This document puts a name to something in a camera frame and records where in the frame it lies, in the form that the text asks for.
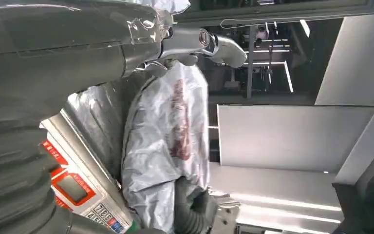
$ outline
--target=metal pole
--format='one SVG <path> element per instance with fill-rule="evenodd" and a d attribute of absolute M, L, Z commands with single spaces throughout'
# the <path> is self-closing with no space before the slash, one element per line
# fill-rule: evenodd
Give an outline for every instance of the metal pole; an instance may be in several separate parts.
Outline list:
<path fill-rule="evenodd" d="M 253 60 L 254 60 L 254 41 L 256 38 L 256 27 L 250 27 L 250 35 L 249 35 L 249 60 L 248 60 L 248 67 L 247 67 L 247 92 L 246 97 L 251 98 L 251 91 L 253 86 Z"/>

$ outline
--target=gray wall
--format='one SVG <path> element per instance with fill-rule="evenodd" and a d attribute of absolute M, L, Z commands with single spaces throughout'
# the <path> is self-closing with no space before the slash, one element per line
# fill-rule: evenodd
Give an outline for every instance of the gray wall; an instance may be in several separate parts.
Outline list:
<path fill-rule="evenodd" d="M 374 106 L 374 15 L 343 21 L 316 105 Z"/>
<path fill-rule="evenodd" d="M 221 164 L 338 172 L 373 107 L 219 106 Z"/>

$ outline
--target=digital scale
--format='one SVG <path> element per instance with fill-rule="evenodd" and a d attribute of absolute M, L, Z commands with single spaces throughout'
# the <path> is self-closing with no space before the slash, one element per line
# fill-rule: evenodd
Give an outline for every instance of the digital scale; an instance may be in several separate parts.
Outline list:
<path fill-rule="evenodd" d="M 50 171 L 56 203 L 117 233 L 128 230 L 133 220 L 119 185 L 85 145 L 64 110 L 40 127 L 48 130 L 42 145 L 58 163 Z"/>

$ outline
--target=machine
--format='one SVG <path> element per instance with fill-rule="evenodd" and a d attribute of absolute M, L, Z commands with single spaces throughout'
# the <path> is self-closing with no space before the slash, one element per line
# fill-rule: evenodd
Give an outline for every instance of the machine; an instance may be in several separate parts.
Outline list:
<path fill-rule="evenodd" d="M 146 6 L 0 0 L 0 234 L 127 230 L 114 180 L 65 113 L 55 115 L 70 94 L 134 71 L 160 76 L 198 55 L 233 67 L 247 58 L 232 40 L 173 26 L 169 13 Z"/>

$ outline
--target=plastic bag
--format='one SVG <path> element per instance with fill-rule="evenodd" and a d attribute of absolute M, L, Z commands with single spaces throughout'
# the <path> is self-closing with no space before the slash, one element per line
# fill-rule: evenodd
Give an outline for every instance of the plastic bag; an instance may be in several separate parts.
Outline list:
<path fill-rule="evenodd" d="M 131 105 L 123 147 L 123 194 L 144 228 L 173 232 L 175 180 L 189 194 L 209 182 L 207 82 L 197 66 L 176 63 L 150 79 Z"/>
<path fill-rule="evenodd" d="M 128 0 L 128 2 L 153 6 L 160 10 L 168 10 L 172 14 L 179 14 L 190 7 L 188 0 Z"/>

